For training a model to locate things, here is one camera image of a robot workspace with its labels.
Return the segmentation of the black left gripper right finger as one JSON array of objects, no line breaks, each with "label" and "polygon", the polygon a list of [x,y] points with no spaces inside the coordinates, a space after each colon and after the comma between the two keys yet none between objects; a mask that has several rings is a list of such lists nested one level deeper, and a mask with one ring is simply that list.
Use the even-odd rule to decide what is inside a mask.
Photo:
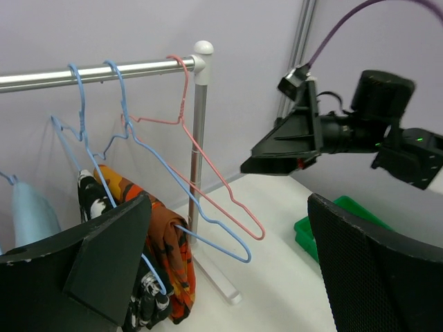
[{"label": "black left gripper right finger", "polygon": [[441,331],[442,249],[311,194],[308,217],[337,331]]}]

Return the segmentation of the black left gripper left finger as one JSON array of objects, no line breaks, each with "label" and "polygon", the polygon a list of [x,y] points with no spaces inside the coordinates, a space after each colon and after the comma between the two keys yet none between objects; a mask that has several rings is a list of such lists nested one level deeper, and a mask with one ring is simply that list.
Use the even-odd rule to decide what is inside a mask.
[{"label": "black left gripper left finger", "polygon": [[125,321],[151,201],[141,194],[1,256],[2,331],[116,331]]}]

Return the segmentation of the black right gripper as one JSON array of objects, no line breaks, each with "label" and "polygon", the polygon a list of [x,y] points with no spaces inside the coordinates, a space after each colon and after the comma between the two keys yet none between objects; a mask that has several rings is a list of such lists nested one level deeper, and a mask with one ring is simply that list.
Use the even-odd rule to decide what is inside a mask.
[{"label": "black right gripper", "polygon": [[[318,102],[322,95],[335,98],[343,116],[330,111],[319,116],[318,124]],[[338,93],[323,91],[316,95],[316,86],[307,84],[299,101],[294,104],[293,111],[252,148],[251,156],[240,165],[240,172],[288,176],[311,167],[321,154],[349,153],[349,115]],[[316,153],[318,133],[321,134],[323,145]]]}]

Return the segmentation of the orange camouflage trousers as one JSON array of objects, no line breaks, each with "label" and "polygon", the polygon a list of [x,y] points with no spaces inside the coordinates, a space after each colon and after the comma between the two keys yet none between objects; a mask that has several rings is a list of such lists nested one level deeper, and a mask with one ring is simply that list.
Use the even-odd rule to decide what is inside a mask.
[{"label": "orange camouflage trousers", "polygon": [[172,313],[167,317],[174,324],[186,319],[195,302],[196,277],[188,235],[180,229],[188,229],[185,219],[169,210],[152,194],[149,229],[145,246],[155,262],[169,277],[174,292],[171,296]]}]

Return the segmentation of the blue hanger of orange trousers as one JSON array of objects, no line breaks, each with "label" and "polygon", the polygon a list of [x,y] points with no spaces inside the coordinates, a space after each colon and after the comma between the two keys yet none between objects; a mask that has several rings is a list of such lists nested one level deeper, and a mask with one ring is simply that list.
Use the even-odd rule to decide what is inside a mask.
[{"label": "blue hanger of orange trousers", "polygon": [[[199,198],[203,195],[200,191],[200,180],[201,180],[201,164],[202,161],[205,160],[208,165],[212,168],[214,173],[219,177],[219,179],[222,181],[222,184],[226,187],[228,190],[228,193],[230,195],[230,199],[232,202],[234,202],[236,205],[243,208],[243,210],[249,214],[250,217],[253,215],[248,210],[248,208],[241,204],[239,201],[236,201],[232,189],[230,188],[229,184],[226,182],[226,180],[223,178],[223,176],[219,173],[218,169],[212,164],[210,159],[205,155],[203,149],[201,148],[201,144],[203,141],[204,136],[204,120],[205,120],[205,114],[206,114],[206,98],[207,98],[207,88],[208,88],[208,75],[210,73],[211,69],[211,61],[212,58],[209,55],[191,55],[187,58],[180,58],[175,55],[168,56],[165,60],[159,61],[159,62],[148,62],[148,63],[140,63],[140,64],[128,64],[128,65],[122,65],[118,66],[111,60],[104,61],[104,65],[107,65],[109,69],[100,69],[99,73],[106,73],[107,76],[105,78],[99,77],[98,81],[103,82],[106,80],[119,80],[120,82],[120,89],[122,93],[122,100],[121,100],[121,107],[123,111],[123,127],[125,130],[125,133],[123,135],[116,134],[111,137],[109,144],[111,145],[115,138],[122,138],[123,140],[126,140],[128,138],[133,138],[134,142],[140,145],[141,147],[148,150],[150,153],[152,153],[158,161],[166,168],[166,170],[170,173],[170,175],[173,177],[173,179],[181,186],[181,188],[185,191],[185,193],[189,196],[189,226],[190,229],[186,230],[183,227],[180,227],[182,231],[189,234],[190,236],[194,237],[194,239],[197,239],[201,242],[204,242],[205,244],[211,246],[212,248],[224,253],[225,255],[228,255],[229,257],[232,257],[233,259],[236,259],[244,264],[248,264],[251,262],[252,254],[249,249],[249,247],[244,243],[240,237],[238,237],[228,226],[226,226],[224,223],[218,220],[210,219],[204,214],[204,211],[201,208]],[[127,110],[127,98],[126,98],[126,89],[125,89],[125,83],[124,79],[127,77],[138,77],[138,76],[148,76],[148,75],[162,75],[164,73],[169,72],[178,72],[182,71],[185,74],[185,82],[184,82],[184,88],[183,88],[183,96],[181,98],[181,104],[179,109],[179,115],[176,121],[167,121],[167,120],[158,120],[153,118],[134,118],[129,115],[129,112]],[[184,110],[185,110],[185,103],[186,103],[186,95],[188,90],[188,83],[189,83],[189,72],[192,71],[195,75],[194,81],[195,81],[195,105],[194,105],[194,133],[191,134],[185,124],[184,120]],[[155,122],[160,123],[164,125],[181,125],[183,130],[185,131],[185,134],[189,137],[189,139],[192,142],[192,156],[191,156],[191,179],[189,182],[189,186],[186,187],[183,184],[183,177],[176,172],[175,169],[171,168],[169,164],[166,163],[166,161],[161,158],[161,156],[149,145],[146,145],[144,142],[138,139],[136,136],[135,128],[133,122],[140,122],[140,121],[148,121],[148,122]],[[232,238],[234,238],[245,250],[246,252],[246,258],[241,258],[240,256],[229,252],[225,250],[224,248],[210,242],[207,239],[204,239],[200,235],[197,234],[197,224],[198,224],[198,217],[201,217],[204,221],[218,225],[221,227],[224,231],[226,231]]]}]

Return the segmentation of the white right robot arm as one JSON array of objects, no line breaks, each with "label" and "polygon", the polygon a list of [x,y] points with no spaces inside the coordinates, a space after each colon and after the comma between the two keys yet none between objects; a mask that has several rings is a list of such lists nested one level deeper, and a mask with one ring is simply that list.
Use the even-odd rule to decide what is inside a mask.
[{"label": "white right robot arm", "polygon": [[320,114],[320,93],[304,66],[284,76],[278,90],[294,102],[293,110],[252,148],[241,173],[286,176],[311,167],[322,154],[374,154],[373,169],[421,190],[440,178],[442,136],[400,127],[413,81],[365,70],[350,111],[341,115]]}]

